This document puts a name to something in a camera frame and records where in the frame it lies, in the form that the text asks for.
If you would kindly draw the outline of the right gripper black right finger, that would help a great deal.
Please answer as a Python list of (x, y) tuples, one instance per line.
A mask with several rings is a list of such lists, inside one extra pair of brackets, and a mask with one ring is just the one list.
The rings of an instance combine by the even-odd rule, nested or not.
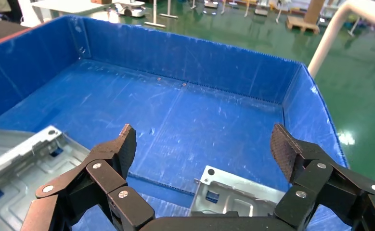
[(271, 153), (291, 188), (273, 217), (295, 231), (306, 229), (319, 206), (354, 231), (375, 231), (375, 181), (337, 164), (319, 145), (294, 138), (275, 124)]

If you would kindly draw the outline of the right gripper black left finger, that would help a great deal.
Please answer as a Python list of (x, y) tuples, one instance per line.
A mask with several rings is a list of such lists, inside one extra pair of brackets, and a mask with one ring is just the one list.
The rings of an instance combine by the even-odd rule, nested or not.
[(126, 124), (117, 138), (96, 145), (79, 166), (40, 186), (21, 229), (69, 231), (98, 206), (116, 230), (140, 230), (155, 212), (126, 181), (136, 147), (136, 131)]

